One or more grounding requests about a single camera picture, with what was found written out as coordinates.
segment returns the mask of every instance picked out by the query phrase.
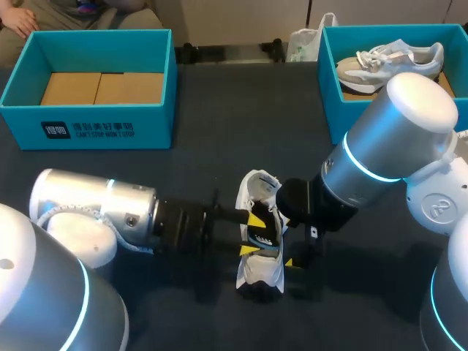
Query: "wall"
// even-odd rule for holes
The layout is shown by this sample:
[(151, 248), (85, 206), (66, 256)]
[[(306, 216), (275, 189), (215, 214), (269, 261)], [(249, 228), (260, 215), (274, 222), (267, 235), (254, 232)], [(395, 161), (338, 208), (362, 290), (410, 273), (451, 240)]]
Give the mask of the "wall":
[(460, 24), (468, 22), (468, 0), (453, 0), (446, 22)]
[[(284, 41), (305, 26), (308, 0), (153, 0), (175, 45)], [(441, 23), (450, 0), (313, 0), (310, 28), (334, 12), (341, 25)], [(448, 22), (468, 22), (468, 0), (453, 0)]]
[(156, 0), (176, 45), (242, 45), (288, 40), (306, 22), (308, 0)]

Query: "white plastic bag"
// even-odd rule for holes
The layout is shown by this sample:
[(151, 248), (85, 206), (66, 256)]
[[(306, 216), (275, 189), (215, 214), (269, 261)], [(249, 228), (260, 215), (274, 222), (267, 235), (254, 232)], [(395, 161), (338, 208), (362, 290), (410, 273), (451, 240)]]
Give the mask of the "white plastic bag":
[(323, 27), (335, 27), (337, 25), (336, 16), (329, 12), (323, 15), (318, 29), (301, 29), (292, 33), (290, 43), (287, 46), (286, 61), (316, 61), (319, 56)]

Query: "logo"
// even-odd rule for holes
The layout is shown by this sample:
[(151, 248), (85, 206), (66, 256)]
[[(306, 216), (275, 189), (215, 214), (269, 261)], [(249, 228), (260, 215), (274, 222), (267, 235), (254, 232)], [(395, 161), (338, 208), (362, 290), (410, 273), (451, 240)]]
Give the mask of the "logo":
[(429, 194), (423, 199), (421, 208), (431, 222), (449, 224), (457, 220), (458, 209), (447, 195)]
[(431, 215), (432, 218), (436, 219), (438, 216), (444, 213), (445, 210), (450, 208), (450, 203), (447, 200), (439, 200), (439, 203), (432, 205)]
[(65, 122), (41, 122), (41, 126), (48, 139), (70, 139)]
[(269, 246), (273, 245), (273, 244), (271, 243), (270, 240), (265, 239), (265, 238), (261, 238), (261, 237), (258, 236), (258, 235), (256, 235), (255, 238), (257, 239), (257, 241), (258, 241), (259, 243), (262, 243), (262, 244), (265, 244), (265, 245), (269, 245)]

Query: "blue box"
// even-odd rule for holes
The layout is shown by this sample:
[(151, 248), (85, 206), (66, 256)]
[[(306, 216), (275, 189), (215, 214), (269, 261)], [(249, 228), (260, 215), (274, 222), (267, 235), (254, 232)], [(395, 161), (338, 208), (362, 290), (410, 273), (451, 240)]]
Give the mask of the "blue box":
[[(41, 106), (52, 72), (164, 73), (161, 103)], [(176, 86), (171, 30), (37, 31), (11, 74), (0, 113), (22, 150), (169, 148)], [(83, 133), (93, 124), (113, 133)]]
[(358, 120), (371, 100), (344, 100), (335, 63), (378, 45), (402, 39), (408, 45), (444, 46), (444, 73), (456, 98), (459, 119), (456, 131), (468, 129), (468, 36), (458, 24), (338, 26), (322, 32), (318, 79), (331, 141), (337, 144)]

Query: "white sneaker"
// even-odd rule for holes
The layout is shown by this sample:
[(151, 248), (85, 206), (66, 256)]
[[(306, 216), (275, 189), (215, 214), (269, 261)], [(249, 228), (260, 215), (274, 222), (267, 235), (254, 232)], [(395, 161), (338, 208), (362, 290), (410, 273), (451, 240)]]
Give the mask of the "white sneaker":
[[(284, 292), (283, 234), (287, 218), (276, 208), (276, 192), (280, 186), (281, 183), (264, 170), (252, 170), (242, 180), (235, 208), (252, 211), (265, 222), (267, 229), (273, 226), (279, 245), (271, 249), (256, 242), (265, 249), (242, 256), (236, 282), (240, 292), (247, 289), (249, 293), (265, 296), (271, 295), (271, 291), (265, 290)], [(252, 230), (257, 229), (241, 224), (243, 241), (253, 241), (254, 235), (249, 235)]]
[(409, 46), (398, 39), (368, 51), (358, 51), (356, 57), (338, 62), (339, 81), (348, 88), (373, 94), (394, 75), (414, 72), (435, 79), (444, 64), (444, 47), (439, 42), (430, 48)]

